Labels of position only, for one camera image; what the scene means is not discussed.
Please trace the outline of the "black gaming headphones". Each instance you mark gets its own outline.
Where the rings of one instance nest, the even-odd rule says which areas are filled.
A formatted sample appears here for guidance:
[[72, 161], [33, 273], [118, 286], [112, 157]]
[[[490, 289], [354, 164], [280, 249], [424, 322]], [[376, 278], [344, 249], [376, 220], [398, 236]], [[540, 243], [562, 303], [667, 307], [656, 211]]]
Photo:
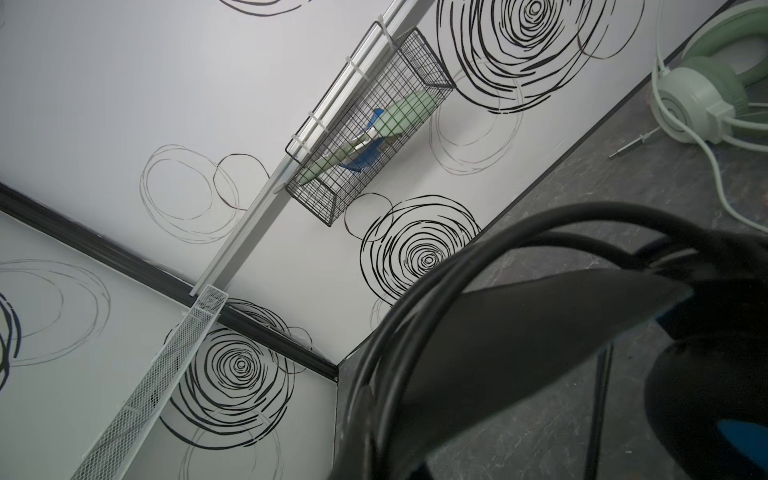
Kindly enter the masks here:
[[767, 475], [767, 240], [621, 202], [567, 205], [421, 277], [372, 334], [334, 479], [427, 479], [430, 453], [597, 362], [585, 475], [597, 474], [613, 341], [671, 344], [643, 389], [656, 438], [693, 479]]

